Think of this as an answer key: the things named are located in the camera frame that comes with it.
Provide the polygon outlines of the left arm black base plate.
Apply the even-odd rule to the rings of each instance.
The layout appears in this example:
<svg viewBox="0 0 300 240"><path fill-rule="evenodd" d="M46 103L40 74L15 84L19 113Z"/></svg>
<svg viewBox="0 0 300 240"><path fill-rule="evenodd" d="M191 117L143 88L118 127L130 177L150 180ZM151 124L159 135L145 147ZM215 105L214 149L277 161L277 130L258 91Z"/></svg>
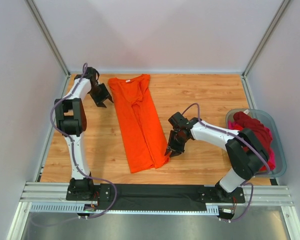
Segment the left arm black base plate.
<svg viewBox="0 0 300 240"><path fill-rule="evenodd" d="M90 186L69 186L65 199L67 201L102 201L109 202L115 196L115 189L110 184Z"/></svg>

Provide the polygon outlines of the orange t shirt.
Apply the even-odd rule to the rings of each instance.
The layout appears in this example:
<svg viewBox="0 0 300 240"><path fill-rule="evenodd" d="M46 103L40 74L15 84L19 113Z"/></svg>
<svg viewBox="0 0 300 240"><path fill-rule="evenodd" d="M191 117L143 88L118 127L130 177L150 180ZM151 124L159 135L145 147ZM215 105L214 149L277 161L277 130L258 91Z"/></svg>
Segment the orange t shirt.
<svg viewBox="0 0 300 240"><path fill-rule="evenodd" d="M132 174L161 168L170 160L165 154L168 143L151 96L150 80L149 74L108 80Z"/></svg>

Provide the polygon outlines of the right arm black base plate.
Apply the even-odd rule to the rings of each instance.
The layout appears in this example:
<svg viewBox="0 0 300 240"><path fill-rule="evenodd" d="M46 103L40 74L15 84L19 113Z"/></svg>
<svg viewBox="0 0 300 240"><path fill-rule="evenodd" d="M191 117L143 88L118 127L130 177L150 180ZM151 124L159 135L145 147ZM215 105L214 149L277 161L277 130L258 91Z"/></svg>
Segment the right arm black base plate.
<svg viewBox="0 0 300 240"><path fill-rule="evenodd" d="M234 191L228 193L221 187L202 186L198 190L199 198L203 203L227 203L234 202L243 204L246 202L242 187L237 187Z"/></svg>

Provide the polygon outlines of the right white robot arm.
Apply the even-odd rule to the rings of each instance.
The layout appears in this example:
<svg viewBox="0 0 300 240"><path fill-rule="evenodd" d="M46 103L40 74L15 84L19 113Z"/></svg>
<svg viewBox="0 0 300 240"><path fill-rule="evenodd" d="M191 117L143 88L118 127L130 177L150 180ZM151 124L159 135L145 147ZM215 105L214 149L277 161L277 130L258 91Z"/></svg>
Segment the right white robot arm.
<svg viewBox="0 0 300 240"><path fill-rule="evenodd" d="M172 126L165 155L179 156L185 151L188 140L203 141L227 152L231 169L215 187L223 194L230 194L243 183L256 176L262 167L269 170L269 154L249 128L230 130L209 124L198 117L185 118L176 112L168 122Z"/></svg>

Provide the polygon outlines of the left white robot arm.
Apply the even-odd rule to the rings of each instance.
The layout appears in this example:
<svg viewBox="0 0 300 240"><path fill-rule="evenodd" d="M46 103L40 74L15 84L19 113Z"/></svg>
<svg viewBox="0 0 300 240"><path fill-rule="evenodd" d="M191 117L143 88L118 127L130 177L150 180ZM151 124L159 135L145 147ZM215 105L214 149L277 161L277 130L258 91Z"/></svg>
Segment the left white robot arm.
<svg viewBox="0 0 300 240"><path fill-rule="evenodd" d="M104 101L113 102L113 97L104 83L99 82L99 72L84 63L82 73L74 78L74 83L68 93L57 98L50 111L52 127L65 139L71 160L71 178L75 181L97 180L109 183L109 180L92 177L86 159L84 136L87 129L87 117L83 100L89 95L95 105L106 108Z"/></svg>

